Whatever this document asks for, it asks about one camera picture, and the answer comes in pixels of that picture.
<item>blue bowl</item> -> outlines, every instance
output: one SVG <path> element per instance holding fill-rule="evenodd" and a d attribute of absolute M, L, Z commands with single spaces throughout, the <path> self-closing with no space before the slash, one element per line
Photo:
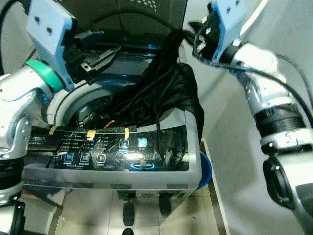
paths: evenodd
<path fill-rule="evenodd" d="M 202 178 L 197 189 L 207 185 L 212 179 L 212 165 L 205 153 L 200 151 Z"/>

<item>green ring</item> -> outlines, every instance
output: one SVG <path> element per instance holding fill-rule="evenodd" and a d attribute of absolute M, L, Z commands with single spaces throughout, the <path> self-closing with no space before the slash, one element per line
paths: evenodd
<path fill-rule="evenodd" d="M 45 63 L 38 60 L 28 60 L 25 64 L 30 66 L 55 93 L 64 88 L 59 77 Z"/>

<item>robotic arm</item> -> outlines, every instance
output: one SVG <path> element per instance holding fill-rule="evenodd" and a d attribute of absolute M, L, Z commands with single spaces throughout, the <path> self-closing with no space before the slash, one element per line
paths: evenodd
<path fill-rule="evenodd" d="M 250 70 L 235 69 L 255 69 L 286 82 L 272 52 L 238 41 L 244 18 L 243 0 L 214 0 L 202 23 L 190 23 L 197 34 L 191 34 L 187 41 L 193 44 L 197 59 L 230 69 L 243 86 L 262 137 L 262 151 L 270 156 L 263 164 L 268 193 L 277 204 L 292 210 L 304 231 L 312 234 L 313 129 L 306 126 L 296 99 L 284 86 Z M 49 25 L 52 21 L 47 19 L 55 19 L 54 25 Z M 38 111 L 54 93 L 63 88 L 72 91 L 78 81 L 75 75 L 88 75 L 119 50 L 105 52 L 100 62 L 84 61 L 80 51 L 71 46 L 76 25 L 75 18 L 58 3 L 32 0 L 27 31 L 44 62 L 28 61 L 17 72 L 0 77 L 0 220 L 6 221 L 0 226 L 3 233 L 20 234 L 23 230 L 24 204 L 18 202 L 23 157 Z"/>

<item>washing machine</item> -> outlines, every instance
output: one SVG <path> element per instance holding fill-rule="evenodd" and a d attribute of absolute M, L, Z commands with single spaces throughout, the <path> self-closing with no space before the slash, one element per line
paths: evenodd
<path fill-rule="evenodd" d="M 81 81 L 42 109 L 25 157 L 26 191 L 57 204 L 60 215 L 79 223 L 158 226 L 201 180 L 197 120 L 171 108 L 156 124 L 93 130 L 95 110 L 135 84 L 162 48 L 171 28 L 181 28 L 185 0 L 63 0 L 79 30 L 105 32 L 89 53 L 121 47 L 97 80 Z M 184 58 L 180 50 L 180 60 Z M 156 136 L 168 148 L 167 162 Z M 64 194 L 58 202 L 52 198 Z"/>

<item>washing machine control panel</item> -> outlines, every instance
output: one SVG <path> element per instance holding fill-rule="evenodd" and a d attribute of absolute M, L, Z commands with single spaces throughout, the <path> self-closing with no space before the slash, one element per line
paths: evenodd
<path fill-rule="evenodd" d="M 106 171 L 188 170 L 186 126 L 159 132 L 99 133 L 33 128 L 26 158 L 46 167 Z"/>

